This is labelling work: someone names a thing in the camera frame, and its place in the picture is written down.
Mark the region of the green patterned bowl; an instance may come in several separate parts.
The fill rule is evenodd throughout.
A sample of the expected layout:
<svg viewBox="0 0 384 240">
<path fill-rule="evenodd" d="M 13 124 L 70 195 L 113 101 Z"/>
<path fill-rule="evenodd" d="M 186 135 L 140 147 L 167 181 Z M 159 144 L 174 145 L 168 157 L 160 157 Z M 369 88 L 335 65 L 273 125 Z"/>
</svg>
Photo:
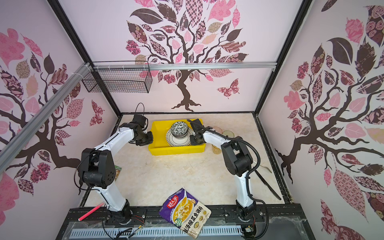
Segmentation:
<svg viewBox="0 0 384 240">
<path fill-rule="evenodd" d="M 185 123 L 185 122 L 182 122 L 182 121 L 178 121 L 178 122 L 175 122 L 172 126 L 171 126 L 171 134 L 175 137 L 175 138 L 184 138 L 188 132 L 189 132 L 189 127 L 188 125 Z"/>
</svg>

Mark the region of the pink translucent cup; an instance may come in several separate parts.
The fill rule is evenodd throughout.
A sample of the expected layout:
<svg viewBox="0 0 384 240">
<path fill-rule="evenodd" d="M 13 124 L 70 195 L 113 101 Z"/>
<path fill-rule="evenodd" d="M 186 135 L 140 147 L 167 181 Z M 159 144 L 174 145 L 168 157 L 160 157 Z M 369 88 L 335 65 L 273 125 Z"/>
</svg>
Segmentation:
<svg viewBox="0 0 384 240">
<path fill-rule="evenodd" d="M 219 127 L 213 127 L 213 130 L 219 134 L 222 134 L 223 133 L 223 130 Z"/>
</svg>

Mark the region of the yellow dotted plate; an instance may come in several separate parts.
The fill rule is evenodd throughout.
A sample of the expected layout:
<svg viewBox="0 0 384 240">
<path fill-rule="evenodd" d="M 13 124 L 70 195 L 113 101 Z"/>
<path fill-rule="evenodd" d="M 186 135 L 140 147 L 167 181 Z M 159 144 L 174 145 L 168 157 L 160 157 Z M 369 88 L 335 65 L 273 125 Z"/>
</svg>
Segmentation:
<svg viewBox="0 0 384 240">
<path fill-rule="evenodd" d="M 171 147 L 186 147 L 191 145 L 190 135 L 193 135 L 192 129 L 189 129 L 187 135 L 182 138 L 176 138 L 171 130 L 168 130 L 166 134 L 166 141 Z"/>
</svg>

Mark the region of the green translucent cup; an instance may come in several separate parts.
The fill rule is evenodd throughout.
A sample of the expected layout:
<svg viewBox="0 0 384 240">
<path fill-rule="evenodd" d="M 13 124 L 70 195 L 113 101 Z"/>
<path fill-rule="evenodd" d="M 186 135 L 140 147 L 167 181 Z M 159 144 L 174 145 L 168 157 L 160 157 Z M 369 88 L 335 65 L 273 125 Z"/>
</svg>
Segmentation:
<svg viewBox="0 0 384 240">
<path fill-rule="evenodd" d="M 234 138 L 235 135 L 232 131 L 229 131 L 229 130 L 226 130 L 226 131 L 223 131 L 223 135 L 228 137 L 228 138 Z"/>
</svg>

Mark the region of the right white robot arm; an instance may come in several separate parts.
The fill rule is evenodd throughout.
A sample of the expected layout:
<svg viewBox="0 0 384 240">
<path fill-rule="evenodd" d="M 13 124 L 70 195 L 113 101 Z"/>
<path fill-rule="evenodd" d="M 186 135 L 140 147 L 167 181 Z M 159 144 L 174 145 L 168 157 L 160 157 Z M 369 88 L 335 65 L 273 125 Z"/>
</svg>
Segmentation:
<svg viewBox="0 0 384 240">
<path fill-rule="evenodd" d="M 190 136 L 191 145 L 208 143 L 221 149 L 227 170 L 235 176 L 237 214 L 241 220 L 250 218 L 257 204 L 249 183 L 253 158 L 246 142 L 241 137 L 230 138 L 212 128 L 206 128 L 198 119 L 188 122 L 195 133 Z"/>
</svg>

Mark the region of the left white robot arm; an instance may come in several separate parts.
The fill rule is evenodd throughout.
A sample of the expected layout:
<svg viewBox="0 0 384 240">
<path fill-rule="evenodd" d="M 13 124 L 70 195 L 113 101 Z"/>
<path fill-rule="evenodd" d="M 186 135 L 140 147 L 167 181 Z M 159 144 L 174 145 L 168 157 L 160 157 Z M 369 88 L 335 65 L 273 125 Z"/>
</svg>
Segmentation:
<svg viewBox="0 0 384 240">
<path fill-rule="evenodd" d="M 121 225 L 130 222 L 132 211 L 129 201 L 116 185 L 113 157 L 129 142 L 140 147 L 152 144 L 153 134 L 147 131 L 147 127 L 148 119 L 145 116 L 134 115 L 131 122 L 122 124 L 102 144 L 84 149 L 77 168 L 80 181 L 102 197 L 111 219 Z"/>
</svg>

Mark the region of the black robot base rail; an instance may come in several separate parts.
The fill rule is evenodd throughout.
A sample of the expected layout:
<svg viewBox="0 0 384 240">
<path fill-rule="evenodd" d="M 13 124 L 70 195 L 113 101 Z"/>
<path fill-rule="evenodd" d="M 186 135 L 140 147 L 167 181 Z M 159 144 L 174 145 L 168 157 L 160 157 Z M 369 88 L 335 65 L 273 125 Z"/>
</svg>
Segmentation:
<svg viewBox="0 0 384 240">
<path fill-rule="evenodd" d="M 277 204 L 258 206 L 258 210 L 245 221 L 241 221 L 234 205 L 211 205 L 210 218 L 205 226 L 240 226 L 242 237 L 199 237 L 199 240 L 250 240 L 263 234 L 264 240 L 313 240 L 315 236 L 299 204 Z M 107 228 L 152 228 L 175 227 L 160 215 L 160 207 L 132 207 L 133 216 L 126 225 L 120 225 L 111 219 L 106 208 L 101 207 L 86 219 L 79 222 L 78 218 L 90 211 L 90 207 L 69 210 L 64 223 L 57 235 L 58 240 L 69 240 L 73 229 L 107 229 Z M 177 239 L 145 239 L 136 240 L 190 240 Z"/>
</svg>

